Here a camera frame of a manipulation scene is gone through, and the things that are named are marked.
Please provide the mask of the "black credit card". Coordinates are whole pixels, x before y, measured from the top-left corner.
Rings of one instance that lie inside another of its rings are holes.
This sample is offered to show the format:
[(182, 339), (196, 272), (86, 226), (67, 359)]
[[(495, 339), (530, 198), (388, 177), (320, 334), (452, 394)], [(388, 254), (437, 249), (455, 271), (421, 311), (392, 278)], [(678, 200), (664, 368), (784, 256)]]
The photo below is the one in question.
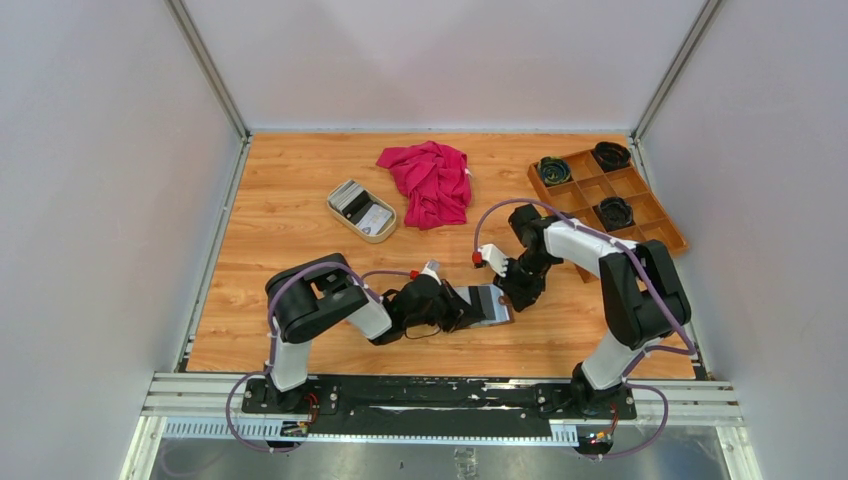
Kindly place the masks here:
[(495, 324), (507, 319), (500, 303), (501, 290), (493, 284), (469, 286), (468, 302), (479, 313), (478, 323)]

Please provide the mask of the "brown leather card holder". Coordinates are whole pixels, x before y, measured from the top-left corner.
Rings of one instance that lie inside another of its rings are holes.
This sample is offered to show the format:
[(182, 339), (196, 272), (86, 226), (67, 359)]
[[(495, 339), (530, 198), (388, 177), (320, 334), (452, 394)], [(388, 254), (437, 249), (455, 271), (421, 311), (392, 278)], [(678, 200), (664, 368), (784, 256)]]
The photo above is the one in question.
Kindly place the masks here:
[(461, 286), (456, 288), (456, 292), (471, 307), (470, 313), (460, 320), (460, 329), (501, 326), (514, 322), (512, 308), (496, 285)]

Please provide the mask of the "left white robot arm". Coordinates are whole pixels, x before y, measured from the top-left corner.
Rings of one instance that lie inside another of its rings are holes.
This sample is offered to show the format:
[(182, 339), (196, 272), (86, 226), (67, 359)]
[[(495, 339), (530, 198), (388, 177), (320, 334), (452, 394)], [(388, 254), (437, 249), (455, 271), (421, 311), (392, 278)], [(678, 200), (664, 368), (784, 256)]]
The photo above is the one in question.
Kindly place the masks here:
[(276, 274), (265, 292), (271, 337), (264, 371), (270, 383), (267, 397), (283, 413), (305, 403), (313, 340), (342, 321), (383, 346), (414, 327), (454, 333), (507, 318), (495, 286), (455, 287), (439, 276), (434, 261), (409, 273), (401, 289), (378, 294), (367, 286), (365, 275), (334, 253)]

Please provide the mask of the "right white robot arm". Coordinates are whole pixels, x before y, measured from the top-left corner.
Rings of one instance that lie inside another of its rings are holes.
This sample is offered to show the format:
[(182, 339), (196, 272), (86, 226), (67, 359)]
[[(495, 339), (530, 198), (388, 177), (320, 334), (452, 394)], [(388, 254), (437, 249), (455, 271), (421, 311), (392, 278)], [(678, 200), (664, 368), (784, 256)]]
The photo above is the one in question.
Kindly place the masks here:
[(508, 223), (524, 251), (505, 260), (495, 282), (515, 311), (534, 305), (551, 267), (565, 261), (601, 282), (607, 331), (575, 366), (570, 382), (575, 411), (596, 417), (648, 352), (662, 349), (662, 340), (673, 334), (686, 335), (691, 306), (669, 250), (658, 240), (623, 240), (575, 218), (542, 216), (532, 204), (516, 208)]

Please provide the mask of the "brown wooden compartment tray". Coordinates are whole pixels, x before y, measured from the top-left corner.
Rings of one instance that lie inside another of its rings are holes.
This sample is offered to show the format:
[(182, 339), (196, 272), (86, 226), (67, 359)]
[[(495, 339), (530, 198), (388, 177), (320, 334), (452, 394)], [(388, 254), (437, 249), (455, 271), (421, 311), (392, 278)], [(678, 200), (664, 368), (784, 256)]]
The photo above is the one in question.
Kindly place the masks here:
[(527, 176), (542, 202), (589, 227), (636, 242), (658, 240), (672, 255), (688, 250), (621, 144), (602, 141), (565, 156), (543, 157), (529, 165)]

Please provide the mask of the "crumpled pink cloth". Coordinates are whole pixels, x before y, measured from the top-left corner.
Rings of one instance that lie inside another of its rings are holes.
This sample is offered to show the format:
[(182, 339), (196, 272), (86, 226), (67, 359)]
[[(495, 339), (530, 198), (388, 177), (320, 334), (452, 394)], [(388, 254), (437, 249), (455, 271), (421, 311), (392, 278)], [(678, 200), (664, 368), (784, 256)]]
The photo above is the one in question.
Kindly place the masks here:
[(467, 222), (472, 187), (464, 152), (426, 141), (386, 148), (376, 165), (389, 172), (397, 190), (407, 199), (405, 226), (431, 230)]

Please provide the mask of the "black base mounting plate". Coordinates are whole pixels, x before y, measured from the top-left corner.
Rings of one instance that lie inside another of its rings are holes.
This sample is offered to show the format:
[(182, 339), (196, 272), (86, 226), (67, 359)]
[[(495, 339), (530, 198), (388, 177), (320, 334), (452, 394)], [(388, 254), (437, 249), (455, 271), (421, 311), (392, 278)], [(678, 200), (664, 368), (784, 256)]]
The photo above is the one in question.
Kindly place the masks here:
[(628, 390), (585, 415), (568, 381), (509, 378), (322, 375), (283, 395), (255, 378), (240, 400), (245, 414), (304, 415), (314, 435), (531, 438), (550, 434), (553, 420), (637, 416)]

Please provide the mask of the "aluminium frame rail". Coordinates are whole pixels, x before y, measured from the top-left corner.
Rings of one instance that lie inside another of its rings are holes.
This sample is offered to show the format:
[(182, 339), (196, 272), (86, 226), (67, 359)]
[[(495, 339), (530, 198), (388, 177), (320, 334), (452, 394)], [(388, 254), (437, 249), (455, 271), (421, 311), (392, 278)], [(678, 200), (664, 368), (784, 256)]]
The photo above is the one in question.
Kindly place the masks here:
[(167, 438), (240, 437), (271, 443), (409, 443), (575, 446), (615, 427), (652, 434), (659, 426), (740, 427), (726, 382), (641, 382), (604, 411), (566, 403), (563, 382), (540, 379), (323, 376), (290, 412), (263, 384), (230, 374), (157, 374), (143, 403)]

